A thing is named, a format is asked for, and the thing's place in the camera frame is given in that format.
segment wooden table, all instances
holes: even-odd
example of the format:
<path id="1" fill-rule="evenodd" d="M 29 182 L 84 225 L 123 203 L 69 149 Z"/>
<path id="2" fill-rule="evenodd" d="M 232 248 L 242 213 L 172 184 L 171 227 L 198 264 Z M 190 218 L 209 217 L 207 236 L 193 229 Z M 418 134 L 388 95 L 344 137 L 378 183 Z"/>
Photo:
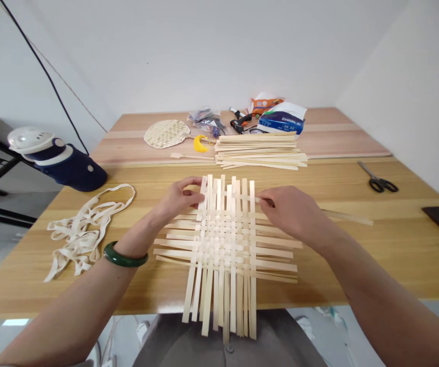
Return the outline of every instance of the wooden table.
<path id="1" fill-rule="evenodd" d="M 108 168 L 110 179 L 104 188 L 125 182 L 136 188 L 137 196 L 127 209 L 113 217 L 103 244 L 118 240 L 158 202 L 172 182 L 187 175 L 225 173 L 227 179 L 232 175 L 254 179 L 257 190 L 295 185 L 312 195 L 322 208 L 374 220 L 372 227 L 339 224 L 415 296 L 439 299 L 439 228 L 420 210 L 439 205 L 439 194 L 395 158 L 364 159 L 373 172 L 400 189 L 395 194 L 377 194 L 368 187 L 369 177 L 356 160 L 313 160 L 299 171 L 263 167 L 223 171 L 211 164 Z M 106 194 L 104 200 L 126 201 L 129 194 L 127 189 L 120 190 Z M 57 280 L 42 282 L 51 266 L 51 252 L 64 244 L 52 241 L 46 226 L 49 221 L 74 216 L 94 195 L 64 188 L 5 259 L 0 266 L 0 319 L 34 317 L 75 280 L 74 267 L 70 265 Z M 188 269 L 153 258 L 137 272 L 117 314 L 183 310 Z M 310 248 L 294 250 L 294 258 L 299 269 L 298 284 L 259 279 L 259 309 L 346 303 L 324 259 Z"/>
<path id="2" fill-rule="evenodd" d="M 190 127 L 192 135 L 202 134 L 187 121 L 187 116 L 186 112 L 122 115 L 92 152 L 92 158 L 102 166 L 125 166 L 175 163 L 177 160 L 170 158 L 172 152 L 214 157 L 215 152 L 212 147 L 206 153 L 196 152 L 192 139 L 186 139 L 167 149 L 152 148 L 143 140 L 146 130 L 155 122 L 162 120 L 184 121 Z M 221 121 L 226 125 L 227 133 L 230 135 L 237 135 L 229 126 L 229 122 L 234 118 L 231 111 L 221 113 Z M 297 146 L 311 159 L 391 155 L 391 152 L 336 108 L 308 109 L 305 118 L 304 130 L 297 140 Z M 253 119 L 248 127 L 257 124 L 258 120 Z M 201 162 L 201 160 L 181 159 L 180 162 Z"/>

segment round woven fan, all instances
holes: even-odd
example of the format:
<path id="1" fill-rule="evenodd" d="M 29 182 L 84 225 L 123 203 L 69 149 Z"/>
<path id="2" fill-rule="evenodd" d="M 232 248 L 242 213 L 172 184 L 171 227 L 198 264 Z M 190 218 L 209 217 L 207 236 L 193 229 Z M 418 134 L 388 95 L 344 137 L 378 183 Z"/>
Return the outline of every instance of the round woven fan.
<path id="1" fill-rule="evenodd" d="M 164 120 L 154 123 L 144 134 L 144 141 L 153 148 L 163 149 L 184 141 L 190 129 L 184 122 Z"/>

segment scissors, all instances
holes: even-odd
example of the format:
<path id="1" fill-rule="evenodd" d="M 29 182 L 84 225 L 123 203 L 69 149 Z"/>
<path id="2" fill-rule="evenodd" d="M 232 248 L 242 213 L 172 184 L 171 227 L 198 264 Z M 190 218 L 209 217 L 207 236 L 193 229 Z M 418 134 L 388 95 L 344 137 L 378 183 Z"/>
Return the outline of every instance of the scissors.
<path id="1" fill-rule="evenodd" d="M 392 182 L 389 182 L 383 178 L 379 178 L 376 175 L 374 175 L 369 169 L 366 167 L 364 163 L 361 161 L 357 162 L 359 166 L 363 168 L 364 171 L 366 171 L 371 179 L 369 180 L 369 186 L 378 193 L 384 192 L 384 189 L 388 189 L 391 192 L 398 192 L 399 188 L 393 184 Z"/>

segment orange package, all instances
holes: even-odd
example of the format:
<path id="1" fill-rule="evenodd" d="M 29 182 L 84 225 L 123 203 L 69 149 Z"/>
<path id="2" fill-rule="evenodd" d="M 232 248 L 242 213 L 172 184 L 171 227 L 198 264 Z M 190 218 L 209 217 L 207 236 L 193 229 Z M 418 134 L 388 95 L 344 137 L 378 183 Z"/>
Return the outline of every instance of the orange package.
<path id="1" fill-rule="evenodd" d="M 256 115 L 262 115 L 265 111 L 268 111 L 275 105 L 284 102 L 281 98 L 273 98 L 273 99 L 251 99 L 251 105 L 253 106 L 253 111 L 249 111 L 250 113 Z"/>

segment tissue box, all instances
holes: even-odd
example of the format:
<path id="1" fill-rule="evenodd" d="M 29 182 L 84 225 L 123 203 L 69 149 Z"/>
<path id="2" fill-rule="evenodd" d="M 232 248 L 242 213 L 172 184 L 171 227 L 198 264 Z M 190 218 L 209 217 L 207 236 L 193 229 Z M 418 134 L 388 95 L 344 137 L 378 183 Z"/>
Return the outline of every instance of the tissue box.
<path id="1" fill-rule="evenodd" d="M 304 114 L 307 109 L 290 102 L 283 102 L 264 113 L 258 124 L 266 133 L 296 132 L 299 138 L 304 127 Z"/>

